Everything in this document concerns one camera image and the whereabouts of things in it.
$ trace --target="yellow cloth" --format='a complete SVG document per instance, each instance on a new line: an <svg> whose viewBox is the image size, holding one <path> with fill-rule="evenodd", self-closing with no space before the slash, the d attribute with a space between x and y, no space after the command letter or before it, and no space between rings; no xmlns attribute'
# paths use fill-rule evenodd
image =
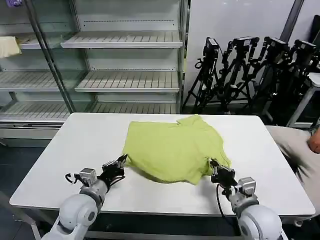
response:
<svg viewBox="0 0 320 240"><path fill-rule="evenodd" d="M21 54L15 36L0 36L0 59Z"/></svg>
<svg viewBox="0 0 320 240"><path fill-rule="evenodd" d="M127 165L158 182L196 185L203 175L212 174L210 159L230 167L223 143L218 132L199 115L177 123L132 121L123 153L128 154Z"/></svg>

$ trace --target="camera tripod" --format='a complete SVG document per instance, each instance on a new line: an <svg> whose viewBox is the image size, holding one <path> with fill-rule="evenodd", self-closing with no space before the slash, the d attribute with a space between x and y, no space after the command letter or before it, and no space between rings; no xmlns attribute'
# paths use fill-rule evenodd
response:
<svg viewBox="0 0 320 240"><path fill-rule="evenodd" d="M292 61L293 54L289 53L289 46L277 38L266 36L262 45L260 55L257 59L252 60L254 68L249 78L255 79L258 72L265 67L261 80L257 84L257 89L252 98L239 112L242 113L244 109L249 107L250 112L258 99L267 98L269 101L277 94L277 84L282 73L288 68L288 64ZM271 73L272 77L269 82L266 81L268 74Z"/></svg>
<svg viewBox="0 0 320 240"><path fill-rule="evenodd" d="M220 103L220 108L223 112L228 114L230 111L228 109L228 104L237 99L240 93L242 93L246 98L242 98L245 100L250 100L250 90L249 90L249 82L252 80L249 77L249 70L250 70L250 62L254 56L255 49L258 45L259 38L258 37L240 37L235 38L233 41L228 43L227 50L222 55L222 64L223 69L219 71L221 77L218 79L216 72L216 84L207 91L207 94L201 99L202 101L197 102L194 105L193 113L200 114L202 110L206 107L209 103ZM228 58L233 49L236 49L236 57L229 65ZM236 84L237 76L239 71L243 69L242 81ZM229 73L231 73L230 80L227 84L226 78Z"/></svg>
<svg viewBox="0 0 320 240"><path fill-rule="evenodd" d="M287 124L289 120L287 118L292 114L288 105L300 102L307 90L305 82L308 80L308 75L319 63L319 52L312 43L296 40L290 50L290 57L293 58L295 53L295 61L288 65L288 70L279 78L277 95L270 105L273 122L281 126Z"/></svg>
<svg viewBox="0 0 320 240"><path fill-rule="evenodd" d="M219 54L219 45L218 43L207 37L205 41L205 46L203 49L203 60L198 58L198 62L194 65L196 69L200 69L191 89L188 92L188 95L182 105L182 109L185 108L190 96L195 98L195 103L192 109L192 114L202 112L202 109L199 109L201 103L211 94L213 77L215 80L218 80L218 74L216 70L217 60ZM200 82L197 94L194 93L194 90Z"/></svg>

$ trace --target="display shelf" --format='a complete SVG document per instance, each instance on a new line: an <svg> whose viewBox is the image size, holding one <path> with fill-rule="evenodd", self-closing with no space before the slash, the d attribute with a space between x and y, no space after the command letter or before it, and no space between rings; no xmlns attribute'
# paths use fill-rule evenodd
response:
<svg viewBox="0 0 320 240"><path fill-rule="evenodd" d="M75 103L77 108L85 110L86 103ZM66 104L62 101L18 101L0 110L0 122L7 121L54 121L64 122L70 116Z"/></svg>
<svg viewBox="0 0 320 240"><path fill-rule="evenodd" d="M64 49L180 48L177 31L87 31L61 43Z"/></svg>
<svg viewBox="0 0 320 240"><path fill-rule="evenodd" d="M175 103L98 102L93 113L176 114Z"/></svg>
<svg viewBox="0 0 320 240"><path fill-rule="evenodd" d="M91 71L76 92L177 93L176 71Z"/></svg>
<svg viewBox="0 0 320 240"><path fill-rule="evenodd" d="M67 89L77 84L79 71L63 71ZM0 92L59 92L50 71L3 71L0 72Z"/></svg>
<svg viewBox="0 0 320 240"><path fill-rule="evenodd" d="M60 43L67 38L68 33L46 33L46 41L51 49L61 48ZM16 35L17 43L22 50L41 49L38 39L34 33L23 33Z"/></svg>

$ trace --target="gray floor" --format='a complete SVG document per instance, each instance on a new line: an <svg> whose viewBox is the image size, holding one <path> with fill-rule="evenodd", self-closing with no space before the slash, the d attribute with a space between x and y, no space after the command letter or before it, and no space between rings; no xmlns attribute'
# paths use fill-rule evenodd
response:
<svg viewBox="0 0 320 240"><path fill-rule="evenodd" d="M10 197L36 162L44 148L4 147L0 145L0 190ZM34 240L31 227L13 219L0 207L1 240Z"/></svg>

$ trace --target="refrigerated display case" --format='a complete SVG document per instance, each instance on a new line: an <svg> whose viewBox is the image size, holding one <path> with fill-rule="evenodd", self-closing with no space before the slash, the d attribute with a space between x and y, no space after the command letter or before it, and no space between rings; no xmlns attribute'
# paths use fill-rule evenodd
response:
<svg viewBox="0 0 320 240"><path fill-rule="evenodd" d="M93 99L88 111L94 113L178 113L185 4L185 0L70 1L76 31L66 34L69 38L60 46L80 51L86 65L83 78L69 94L72 102L79 100L76 96ZM54 60L59 69L60 59Z"/></svg>
<svg viewBox="0 0 320 240"><path fill-rule="evenodd" d="M180 112L186 0L0 1L1 128L59 128L72 112Z"/></svg>
<svg viewBox="0 0 320 240"><path fill-rule="evenodd" d="M70 15L61 11L63 2L34 1L42 9L39 22L52 49L60 48L66 37L63 33L73 24ZM21 54L0 59L0 94L9 93L11 97L10 103L0 110L1 127L59 127L70 115L70 108L62 98L24 6L9 7L6 1L0 1L0 36L16 37L21 49ZM74 88L79 64L74 54L60 54L66 56L66 64L60 67L65 72L65 86Z"/></svg>

